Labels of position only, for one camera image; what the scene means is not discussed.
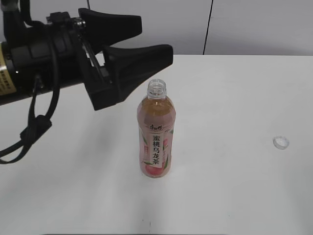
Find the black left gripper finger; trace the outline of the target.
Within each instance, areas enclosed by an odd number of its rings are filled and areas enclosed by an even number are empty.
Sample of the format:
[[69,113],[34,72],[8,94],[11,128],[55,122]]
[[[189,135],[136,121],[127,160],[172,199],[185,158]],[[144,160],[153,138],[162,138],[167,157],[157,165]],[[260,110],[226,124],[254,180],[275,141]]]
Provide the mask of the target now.
[[123,102],[138,86],[173,63],[171,45],[141,48],[103,47],[105,68]]
[[87,8],[78,9],[85,22],[84,38],[93,52],[98,54],[102,46],[111,46],[142,33],[142,18],[137,15],[106,14]]

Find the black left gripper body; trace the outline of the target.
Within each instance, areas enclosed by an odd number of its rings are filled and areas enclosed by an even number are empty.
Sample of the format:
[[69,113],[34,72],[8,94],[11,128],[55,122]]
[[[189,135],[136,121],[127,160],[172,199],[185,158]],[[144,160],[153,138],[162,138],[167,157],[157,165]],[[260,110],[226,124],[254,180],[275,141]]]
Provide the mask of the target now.
[[60,89],[83,83],[94,110],[122,102],[104,67],[93,67],[90,52],[68,12],[55,12],[49,24],[31,21],[20,11],[9,13],[9,101],[52,92],[56,106]]

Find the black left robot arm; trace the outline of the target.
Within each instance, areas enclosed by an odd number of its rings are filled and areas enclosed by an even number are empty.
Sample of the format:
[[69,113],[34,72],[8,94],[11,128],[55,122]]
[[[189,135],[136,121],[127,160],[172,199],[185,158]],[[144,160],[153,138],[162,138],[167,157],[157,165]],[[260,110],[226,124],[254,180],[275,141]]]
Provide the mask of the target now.
[[93,108],[101,110],[123,102],[173,63],[170,45],[115,47],[142,33],[137,15],[79,8],[77,17],[54,12],[43,23],[31,18],[27,0],[3,0],[0,9],[1,104],[51,92],[55,107],[61,88],[82,83]]

